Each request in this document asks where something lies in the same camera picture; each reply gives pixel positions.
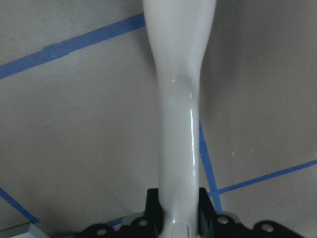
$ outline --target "blue painter's tape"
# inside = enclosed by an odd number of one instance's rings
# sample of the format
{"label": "blue painter's tape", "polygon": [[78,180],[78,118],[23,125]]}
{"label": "blue painter's tape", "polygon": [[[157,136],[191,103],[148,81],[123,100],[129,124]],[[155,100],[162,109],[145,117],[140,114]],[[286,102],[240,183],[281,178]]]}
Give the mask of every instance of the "blue painter's tape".
{"label": "blue painter's tape", "polygon": [[0,66],[0,79],[26,69],[50,62],[73,51],[111,39],[145,26],[144,14],[138,14],[81,36],[46,46],[42,51]]}
{"label": "blue painter's tape", "polygon": [[258,178],[254,178],[254,179],[251,179],[251,180],[248,180],[248,181],[245,181],[245,182],[241,182],[241,183],[238,183],[238,184],[235,184],[235,185],[232,185],[232,186],[221,188],[221,189],[219,189],[218,192],[219,192],[219,194],[223,194],[223,193],[226,193],[226,192],[229,192],[229,191],[232,191],[232,190],[236,190],[236,189],[239,189],[239,188],[242,188],[242,187],[246,187],[246,186],[258,183],[258,182],[262,182],[262,181],[265,181],[265,180],[268,180],[268,179],[272,179],[272,178],[281,176],[281,175],[285,175],[285,174],[289,174],[289,173],[292,173],[292,172],[295,172],[295,171],[298,171],[298,170],[302,170],[302,169],[308,168],[308,167],[313,166],[313,165],[317,165],[317,160],[313,160],[313,161],[310,161],[310,162],[307,162],[307,163],[304,163],[304,164],[301,164],[301,165],[293,166],[293,167],[288,168],[288,169],[280,170],[280,171],[277,171],[277,172],[274,172],[274,173],[271,173],[271,174],[268,174],[268,175],[264,175],[264,176],[261,176],[261,177],[258,177]]}
{"label": "blue painter's tape", "polygon": [[208,181],[209,187],[211,189],[211,193],[212,193],[211,196],[213,199],[215,209],[216,209],[216,211],[222,211],[222,204],[221,204],[217,184],[215,181],[215,176],[213,173],[213,169],[212,169],[212,165],[211,165],[211,161],[210,161],[210,157],[209,157],[209,153],[208,153],[208,148],[207,148],[207,145],[205,142],[203,128],[202,128],[201,123],[199,123],[199,151],[200,151],[200,155],[202,157],[205,173],[207,176],[207,181]]}
{"label": "blue painter's tape", "polygon": [[122,219],[114,221],[114,222],[109,222],[109,223],[107,223],[107,225],[111,226],[111,227],[114,227],[114,226],[119,225],[121,223],[122,223]]}
{"label": "blue painter's tape", "polygon": [[0,187],[0,196],[33,224],[36,224],[39,222],[38,219],[36,219],[31,213],[29,213],[24,207],[22,207],[17,201],[15,201],[1,187]]}

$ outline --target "gray floor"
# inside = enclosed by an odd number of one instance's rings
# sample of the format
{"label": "gray floor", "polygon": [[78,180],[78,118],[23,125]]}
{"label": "gray floor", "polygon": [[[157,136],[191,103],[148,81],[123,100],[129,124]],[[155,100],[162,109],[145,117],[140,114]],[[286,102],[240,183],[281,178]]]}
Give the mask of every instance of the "gray floor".
{"label": "gray floor", "polygon": [[[140,0],[1,1],[0,65],[142,12]],[[219,191],[317,159],[316,12],[218,2],[201,121]],[[0,187],[50,236],[142,211],[158,185],[157,99],[145,27],[2,78]],[[222,193],[223,209],[316,237],[317,167],[292,171]],[[2,199],[0,213],[0,230],[28,222]]]}

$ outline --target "metal bolt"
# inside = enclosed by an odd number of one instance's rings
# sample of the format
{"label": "metal bolt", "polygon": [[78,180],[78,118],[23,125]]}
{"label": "metal bolt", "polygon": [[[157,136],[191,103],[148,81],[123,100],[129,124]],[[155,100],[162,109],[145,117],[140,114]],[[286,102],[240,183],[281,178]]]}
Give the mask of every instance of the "metal bolt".
{"label": "metal bolt", "polygon": [[107,234],[107,230],[106,229],[100,229],[97,231],[97,235],[98,236],[104,236],[105,234]]}
{"label": "metal bolt", "polygon": [[223,225],[227,225],[227,224],[229,223],[228,218],[223,217],[223,216],[218,217],[217,221],[218,221],[220,224],[223,224]]}
{"label": "metal bolt", "polygon": [[270,224],[268,223],[264,223],[262,226],[261,226],[262,230],[265,231],[265,232],[274,232],[274,227],[271,226]]}
{"label": "metal bolt", "polygon": [[148,225],[148,221],[145,219],[142,219],[141,221],[139,221],[139,226],[140,227],[145,227]]}

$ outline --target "white curved shaft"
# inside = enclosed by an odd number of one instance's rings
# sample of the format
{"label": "white curved shaft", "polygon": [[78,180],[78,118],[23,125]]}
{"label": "white curved shaft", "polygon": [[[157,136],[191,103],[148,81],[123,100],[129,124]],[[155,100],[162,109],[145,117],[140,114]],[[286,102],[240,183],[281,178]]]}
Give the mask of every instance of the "white curved shaft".
{"label": "white curved shaft", "polygon": [[161,105],[161,238],[197,236],[199,79],[215,0],[143,0]]}

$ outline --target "black mount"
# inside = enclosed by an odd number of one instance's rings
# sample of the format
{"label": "black mount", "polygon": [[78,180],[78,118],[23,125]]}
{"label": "black mount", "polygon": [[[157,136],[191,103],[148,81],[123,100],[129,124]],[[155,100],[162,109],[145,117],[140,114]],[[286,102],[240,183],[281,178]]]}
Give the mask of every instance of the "black mount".
{"label": "black mount", "polygon": [[[95,224],[76,238],[158,238],[164,221],[158,195],[157,188],[148,189],[145,213],[130,225],[115,231],[106,224]],[[204,188],[199,189],[198,232],[201,238],[303,238],[273,221],[258,222],[250,230],[228,215],[217,214]]]}

